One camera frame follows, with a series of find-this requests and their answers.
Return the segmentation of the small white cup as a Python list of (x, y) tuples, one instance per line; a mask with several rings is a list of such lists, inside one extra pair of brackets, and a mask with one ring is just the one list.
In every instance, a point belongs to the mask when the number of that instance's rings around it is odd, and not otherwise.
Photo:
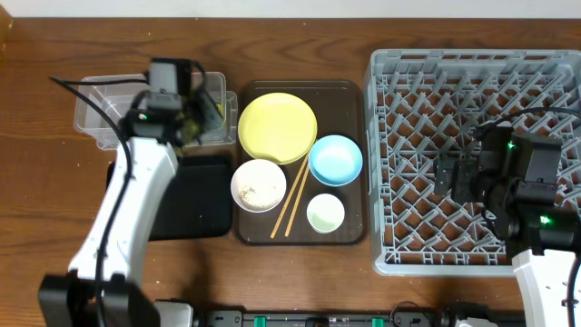
[(317, 233), (332, 233), (343, 223), (345, 208), (333, 194), (322, 193), (313, 197), (307, 206), (307, 219)]

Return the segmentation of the light blue bowl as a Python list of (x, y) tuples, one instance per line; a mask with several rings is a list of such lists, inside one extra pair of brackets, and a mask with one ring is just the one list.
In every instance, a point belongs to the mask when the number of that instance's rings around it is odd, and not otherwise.
[(363, 168), (359, 146), (350, 138), (331, 134), (320, 138), (309, 152), (309, 168), (321, 183), (341, 187), (353, 182)]

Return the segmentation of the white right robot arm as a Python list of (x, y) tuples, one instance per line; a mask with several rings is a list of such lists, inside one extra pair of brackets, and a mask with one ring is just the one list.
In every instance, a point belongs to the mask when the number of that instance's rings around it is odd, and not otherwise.
[(561, 141), (481, 126), (478, 157), (434, 163), (434, 192), (481, 203), (488, 229), (505, 245), (529, 326), (580, 323), (580, 216), (556, 205)]

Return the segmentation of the white bowl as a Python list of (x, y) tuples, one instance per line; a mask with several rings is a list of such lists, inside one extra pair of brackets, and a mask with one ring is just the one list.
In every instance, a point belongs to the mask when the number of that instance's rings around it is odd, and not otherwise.
[(287, 190), (282, 169), (264, 159), (243, 163), (231, 179), (231, 196), (243, 210), (265, 213), (276, 207)]

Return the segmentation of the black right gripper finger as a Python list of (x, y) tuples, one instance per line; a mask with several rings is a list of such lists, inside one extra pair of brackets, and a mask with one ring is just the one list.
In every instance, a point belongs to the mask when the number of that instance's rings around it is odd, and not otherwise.
[(478, 176), (478, 161), (461, 159), (455, 164), (453, 173), (453, 200), (457, 203), (475, 203), (477, 201), (473, 183)]
[(455, 172), (456, 159), (449, 157), (441, 157), (434, 161), (435, 169), (435, 186), (434, 193), (436, 195), (445, 196), (451, 188), (452, 179)]

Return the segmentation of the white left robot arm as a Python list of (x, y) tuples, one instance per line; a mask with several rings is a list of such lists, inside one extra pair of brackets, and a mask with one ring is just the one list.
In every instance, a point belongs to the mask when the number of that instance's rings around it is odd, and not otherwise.
[(48, 326), (161, 326), (141, 289), (154, 221), (178, 167), (178, 151), (203, 130), (216, 105), (202, 93), (163, 89), (135, 96), (111, 123), (117, 161), (93, 227), (65, 275), (47, 274), (38, 301)]

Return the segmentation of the green orange snack wrapper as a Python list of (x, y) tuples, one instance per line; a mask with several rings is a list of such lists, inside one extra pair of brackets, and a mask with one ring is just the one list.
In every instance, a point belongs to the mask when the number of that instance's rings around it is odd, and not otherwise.
[(223, 123), (220, 104), (187, 104), (182, 115), (182, 145), (201, 144), (206, 134), (221, 129)]

